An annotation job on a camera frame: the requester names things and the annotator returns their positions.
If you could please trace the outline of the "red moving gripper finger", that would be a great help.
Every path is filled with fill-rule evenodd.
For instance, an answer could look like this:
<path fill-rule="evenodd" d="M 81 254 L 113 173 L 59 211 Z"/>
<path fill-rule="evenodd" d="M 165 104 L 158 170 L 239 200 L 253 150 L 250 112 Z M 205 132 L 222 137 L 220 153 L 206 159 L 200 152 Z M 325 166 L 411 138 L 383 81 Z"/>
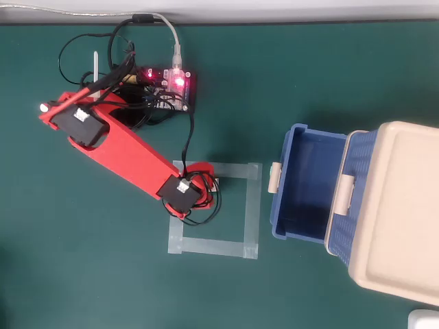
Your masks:
<path fill-rule="evenodd" d="M 195 162 L 187 166 L 186 178 L 214 178 L 214 168 L 208 162 Z"/>

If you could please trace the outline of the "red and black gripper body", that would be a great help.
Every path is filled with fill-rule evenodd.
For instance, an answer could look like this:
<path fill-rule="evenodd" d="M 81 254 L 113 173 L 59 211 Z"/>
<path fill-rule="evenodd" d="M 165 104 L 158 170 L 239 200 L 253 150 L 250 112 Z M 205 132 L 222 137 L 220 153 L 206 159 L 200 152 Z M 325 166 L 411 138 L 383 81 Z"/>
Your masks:
<path fill-rule="evenodd" d="M 195 203 L 195 209 L 208 210 L 214 205 L 215 183 L 210 176 L 196 176 L 195 185 L 201 190 L 201 197 Z"/>

